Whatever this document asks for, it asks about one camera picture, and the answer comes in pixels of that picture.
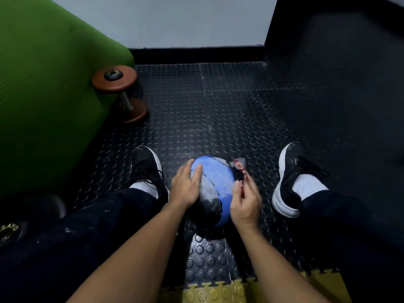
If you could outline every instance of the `white sock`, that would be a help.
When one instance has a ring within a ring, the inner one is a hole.
[[[312,194],[322,190],[328,190],[318,178],[311,174],[301,174],[293,183],[292,190],[297,193],[302,201]]]
[[[153,184],[146,182],[145,180],[138,180],[135,183],[133,183],[129,188],[137,188],[139,190],[151,194],[156,199],[158,198],[157,187]]]

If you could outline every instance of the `yellow foam mat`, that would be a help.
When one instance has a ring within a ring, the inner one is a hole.
[[[320,291],[332,303],[351,303],[351,298],[337,272],[331,270],[320,272],[312,271],[310,275],[302,272],[302,275]],[[197,284],[189,285],[189,289],[176,287],[174,291],[162,288],[159,293],[158,302],[164,303],[264,303],[260,286],[255,279],[247,279],[246,283],[235,280],[230,285],[224,282],[203,283],[197,288]]]

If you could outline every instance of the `rubber gym floor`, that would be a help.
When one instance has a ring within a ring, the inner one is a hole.
[[[290,222],[273,211],[278,155],[289,142],[304,143],[331,173],[330,189],[360,198],[404,229],[403,50],[401,34],[366,14],[323,12],[263,61],[135,66],[134,96],[147,102],[149,119],[104,126],[76,202],[121,188],[139,145],[159,155],[168,188],[191,158],[245,157],[263,196],[265,237],[301,271],[336,269],[302,253]],[[239,238],[226,231],[205,232],[185,219],[162,286],[253,278]]]

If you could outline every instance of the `black sneaker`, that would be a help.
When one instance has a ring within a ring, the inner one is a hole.
[[[161,162],[156,153],[146,146],[138,146],[132,156],[132,168],[127,187],[138,180],[145,180],[157,187],[158,198],[154,202],[160,211],[169,200],[169,191],[164,185]]]
[[[306,152],[299,142],[291,142],[280,153],[280,180],[272,195],[272,206],[283,216],[297,218],[300,215],[299,207],[302,200],[292,187],[301,174],[311,174],[320,182],[329,176],[328,172],[307,159]]]

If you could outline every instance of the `hand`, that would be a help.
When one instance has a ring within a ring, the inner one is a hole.
[[[262,198],[253,178],[245,172],[244,199],[241,198],[240,181],[234,182],[233,199],[230,204],[230,216],[238,232],[256,229],[258,217],[262,207]]]
[[[199,164],[191,175],[191,165],[194,159],[190,159],[184,166],[181,166],[175,177],[173,177],[173,188],[170,191],[169,204],[185,206],[189,208],[199,197],[200,182],[202,176],[202,165]]]

